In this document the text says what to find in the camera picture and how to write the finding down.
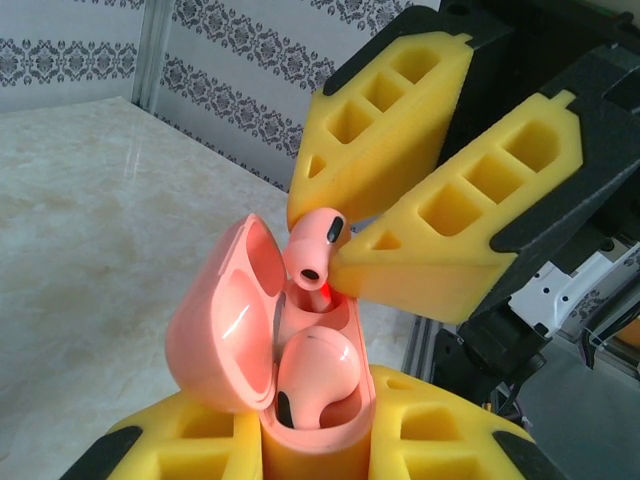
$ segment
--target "earbud charging case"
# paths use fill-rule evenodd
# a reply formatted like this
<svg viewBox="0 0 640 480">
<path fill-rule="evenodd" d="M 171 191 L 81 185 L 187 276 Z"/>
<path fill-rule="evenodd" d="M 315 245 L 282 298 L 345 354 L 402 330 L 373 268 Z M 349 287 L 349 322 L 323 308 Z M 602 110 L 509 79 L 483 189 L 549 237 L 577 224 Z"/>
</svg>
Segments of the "earbud charging case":
<svg viewBox="0 0 640 480">
<path fill-rule="evenodd" d="M 170 322 L 169 370 L 198 403 L 260 412 L 265 478 L 313 478 L 314 469 L 323 478 L 366 478 L 375 390 L 357 300 L 335 294 L 336 307 L 318 314 L 304 310 L 297 288 L 264 221 L 250 214 L 237 222 L 221 236 Z M 281 344 L 296 331 L 323 325 L 343 333 L 360 357 L 358 387 L 325 408 L 320 430 L 290 429 L 276 418 L 274 314 L 282 292 Z"/>
</svg>

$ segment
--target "pink earbud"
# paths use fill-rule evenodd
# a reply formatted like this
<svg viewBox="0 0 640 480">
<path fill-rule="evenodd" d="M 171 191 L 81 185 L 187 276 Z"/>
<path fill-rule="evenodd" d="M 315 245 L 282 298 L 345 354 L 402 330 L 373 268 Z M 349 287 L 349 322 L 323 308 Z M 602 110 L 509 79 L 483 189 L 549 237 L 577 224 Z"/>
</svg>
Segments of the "pink earbud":
<svg viewBox="0 0 640 480">
<path fill-rule="evenodd" d="M 360 359 L 347 337 L 328 327 L 296 333 L 282 352 L 277 383 L 280 423 L 320 428 L 324 408 L 351 395 L 360 381 Z"/>
<path fill-rule="evenodd" d="M 282 252 L 284 265 L 303 290 L 320 290 L 329 276 L 329 259 L 351 236 L 345 217 L 333 208 L 307 213 L 291 230 Z"/>
</svg>

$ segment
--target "marble table surface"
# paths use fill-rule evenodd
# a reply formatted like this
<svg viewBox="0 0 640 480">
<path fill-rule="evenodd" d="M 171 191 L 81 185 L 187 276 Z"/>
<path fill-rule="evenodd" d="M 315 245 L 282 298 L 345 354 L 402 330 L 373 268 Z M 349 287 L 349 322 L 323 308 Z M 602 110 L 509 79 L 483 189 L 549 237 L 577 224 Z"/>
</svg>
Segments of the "marble table surface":
<svg viewBox="0 0 640 480">
<path fill-rule="evenodd" d="M 177 391 L 164 333 L 218 235 L 286 194 L 123 99 L 0 116 L 0 478 L 55 479 Z M 361 305 L 370 363 L 412 318 Z"/>
</svg>

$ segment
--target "cable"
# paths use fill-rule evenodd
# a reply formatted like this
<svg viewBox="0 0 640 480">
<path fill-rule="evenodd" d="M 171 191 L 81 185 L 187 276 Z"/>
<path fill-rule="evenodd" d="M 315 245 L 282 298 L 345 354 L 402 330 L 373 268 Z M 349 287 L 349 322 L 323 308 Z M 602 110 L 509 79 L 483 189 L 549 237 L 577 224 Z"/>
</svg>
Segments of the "cable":
<svg viewBox="0 0 640 480">
<path fill-rule="evenodd" d="M 521 388 L 521 385 L 514 385 L 513 387 L 511 387 L 509 397 L 507 397 L 507 400 L 496 411 L 496 415 L 502 416 L 503 414 L 509 411 L 509 409 L 513 406 L 514 402 L 516 401 L 518 394 L 520 393 L 520 388 Z"/>
<path fill-rule="evenodd" d="M 522 408 L 522 405 L 520 405 L 520 402 L 518 401 L 517 398 L 513 401 L 513 406 L 515 407 L 516 411 L 520 414 L 521 417 L 526 417 L 525 411 Z"/>
<path fill-rule="evenodd" d="M 580 351 L 580 356 L 584 361 L 584 364 L 593 370 L 593 367 L 596 363 L 596 349 L 591 342 L 589 342 L 589 332 L 591 330 L 586 327 L 582 330 L 580 334 L 580 342 L 578 343 L 578 350 Z"/>
<path fill-rule="evenodd" d="M 500 397 L 498 396 L 498 389 L 496 388 L 495 390 L 493 390 L 491 392 L 491 394 L 489 395 L 489 403 L 491 404 L 491 411 L 492 412 L 497 412 L 498 411 L 498 405 L 500 403 Z"/>
</svg>

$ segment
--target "yellow foam pad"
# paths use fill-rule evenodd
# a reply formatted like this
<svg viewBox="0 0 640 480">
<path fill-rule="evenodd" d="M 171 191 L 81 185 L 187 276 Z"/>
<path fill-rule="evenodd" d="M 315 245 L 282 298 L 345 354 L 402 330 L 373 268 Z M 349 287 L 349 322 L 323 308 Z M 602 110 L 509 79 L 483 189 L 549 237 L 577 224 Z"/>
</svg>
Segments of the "yellow foam pad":
<svg viewBox="0 0 640 480">
<path fill-rule="evenodd" d="M 524 480 L 493 439 L 513 423 L 460 397 L 386 367 L 371 372 L 378 395 L 369 480 Z"/>
<path fill-rule="evenodd" d="M 378 215 L 433 171 L 473 55 L 469 39 L 400 37 L 335 94 L 313 94 L 290 188 L 290 229 L 319 207 L 350 223 Z"/>
<path fill-rule="evenodd" d="M 116 424 L 143 432 L 109 480 L 262 479 L 258 414 L 219 413 L 173 395 Z"/>
<path fill-rule="evenodd" d="M 340 292 L 466 320 L 516 258 L 491 238 L 582 165 L 573 99 L 535 94 L 406 193 L 333 257 Z"/>
<path fill-rule="evenodd" d="M 531 440 L 522 429 L 408 375 L 380 366 L 370 369 L 377 404 L 370 448 L 362 453 L 369 457 L 369 479 L 522 478 L 491 438 L 493 431 L 503 430 Z M 138 426 L 143 433 L 109 480 L 263 478 L 257 413 L 219 413 L 177 393 L 125 418 L 109 432 L 128 426 Z M 310 459 L 305 478 L 324 479 L 326 471 L 349 472 L 339 464 L 352 461 L 342 452 L 333 463 Z M 332 478 L 358 480 L 339 474 Z"/>
</svg>

